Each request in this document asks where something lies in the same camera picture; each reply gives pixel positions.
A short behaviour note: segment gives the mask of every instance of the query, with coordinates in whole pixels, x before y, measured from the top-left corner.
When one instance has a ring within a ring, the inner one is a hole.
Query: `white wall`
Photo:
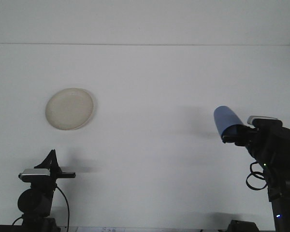
[[[0,43],[290,45],[290,0],[0,0]]]
[[[253,159],[245,149],[220,141],[212,114],[217,106],[228,105],[243,121],[249,115],[276,116],[290,128],[290,46],[79,45],[202,43],[184,33],[178,40],[177,30],[188,29],[172,28],[172,23],[164,31],[166,37],[160,37],[160,30],[145,30],[143,38],[135,32],[133,19],[138,16],[142,27],[151,28],[148,9],[155,9],[152,20],[159,24],[157,18],[166,12],[158,9],[164,6],[172,12],[185,8],[191,15],[206,15],[212,8],[221,9],[221,1],[159,1],[157,7],[145,1],[67,3],[64,9],[70,14],[57,18],[65,25],[59,31],[46,26],[51,12],[63,14],[58,3],[17,2],[23,4],[0,1],[0,224],[21,215],[17,199],[29,185],[18,173],[39,164],[55,148],[63,169],[77,173],[76,179],[58,181],[69,199],[74,226],[217,229],[241,219],[256,222],[261,230],[274,228],[266,191],[254,192],[245,185]],[[224,1],[224,9],[233,4]],[[245,9],[247,4],[252,9],[260,3],[237,1],[236,7]],[[280,23],[290,20],[289,1],[282,6],[278,1],[261,4],[264,9],[285,9]],[[94,14],[89,8],[96,5],[112,11]],[[139,12],[124,14],[125,7],[128,13],[134,8]],[[84,11],[83,18],[71,14],[76,9]],[[131,27],[123,27],[134,36],[119,31],[109,36],[115,28],[103,22],[115,9],[121,14],[112,22],[130,22]],[[186,17],[185,11],[178,17]],[[278,22],[267,20],[277,14],[259,8],[255,13],[253,18],[264,27],[276,28]],[[37,18],[29,20],[30,14]],[[232,18],[222,10],[211,14],[213,22],[220,14]],[[99,15],[104,15],[100,23],[86,20]],[[93,28],[100,25],[100,31],[109,34],[89,40],[95,33],[66,23],[73,19]],[[165,24],[172,20],[178,22],[169,16]],[[227,21],[221,21],[224,28],[229,27]],[[207,23],[195,24],[207,31]],[[78,37],[67,34],[69,27],[78,29]],[[241,29],[248,31],[248,24]],[[243,40],[234,28],[229,37],[209,32],[204,38],[209,44],[290,44],[290,28],[277,30],[277,36],[263,31],[265,37],[255,33],[252,40]],[[67,87],[85,88],[95,99],[93,119],[75,131],[56,130],[44,116],[49,98]],[[65,225],[66,207],[59,192],[52,210],[58,224]]]

